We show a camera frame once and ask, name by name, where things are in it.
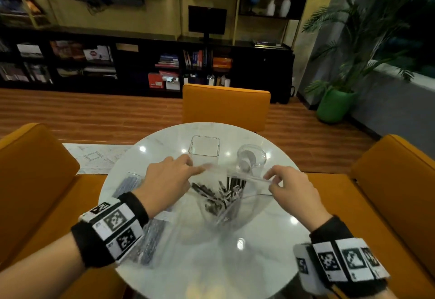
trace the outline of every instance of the computer monitor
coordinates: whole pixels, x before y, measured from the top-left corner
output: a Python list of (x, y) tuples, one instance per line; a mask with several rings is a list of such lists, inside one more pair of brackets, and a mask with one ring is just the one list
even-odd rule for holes
[(226, 9), (189, 6), (189, 31), (204, 33), (204, 42), (210, 33), (225, 34), (226, 21)]

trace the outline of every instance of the white vase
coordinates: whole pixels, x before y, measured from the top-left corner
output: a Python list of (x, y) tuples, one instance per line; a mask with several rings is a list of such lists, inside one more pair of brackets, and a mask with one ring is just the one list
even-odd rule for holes
[(279, 10), (279, 16), (286, 17), (288, 11), (290, 10), (291, 2), (290, 0), (284, 0), (281, 4), (281, 9)]
[(275, 0), (271, 0), (268, 5), (268, 10), (266, 12), (267, 16), (273, 16), (275, 14)]

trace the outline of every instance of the orange cushion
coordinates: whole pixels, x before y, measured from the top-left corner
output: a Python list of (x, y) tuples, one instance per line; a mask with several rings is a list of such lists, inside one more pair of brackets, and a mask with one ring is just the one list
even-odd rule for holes
[[(69, 192), (53, 209), (12, 263), (26, 258), (58, 238), (66, 235), (80, 214), (98, 205), (98, 197), (106, 175), (76, 175)], [(112, 267), (89, 269), (61, 298), (122, 298), (125, 283)]]
[(388, 270), (389, 287), (398, 298), (435, 298), (431, 276), (347, 175), (307, 175), (329, 213), (338, 215), (354, 236), (363, 238)]
[(30, 237), (78, 170), (78, 162), (42, 124), (24, 125), (0, 140), (1, 268)]
[(183, 123), (197, 121), (264, 131), (271, 94), (252, 89), (186, 84), (183, 86)]
[(401, 137), (387, 135), (362, 155), (351, 172), (389, 225), (435, 276), (435, 161)]

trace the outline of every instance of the wooden floor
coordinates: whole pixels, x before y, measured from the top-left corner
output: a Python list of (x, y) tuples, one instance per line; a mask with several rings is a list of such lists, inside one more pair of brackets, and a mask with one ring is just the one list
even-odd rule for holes
[[(134, 144), (181, 123), (181, 99), (0, 89), (0, 137), (42, 122), (62, 142)], [(305, 172), (347, 173), (374, 141), (347, 123), (325, 125), (296, 98), (271, 104), (259, 132)]]

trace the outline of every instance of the plant pot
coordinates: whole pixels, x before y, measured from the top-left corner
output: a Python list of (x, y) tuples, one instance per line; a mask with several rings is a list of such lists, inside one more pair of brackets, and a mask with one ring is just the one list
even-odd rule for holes
[(341, 121), (351, 108), (356, 93), (344, 93), (329, 87), (317, 109), (317, 118), (325, 123), (334, 124)]

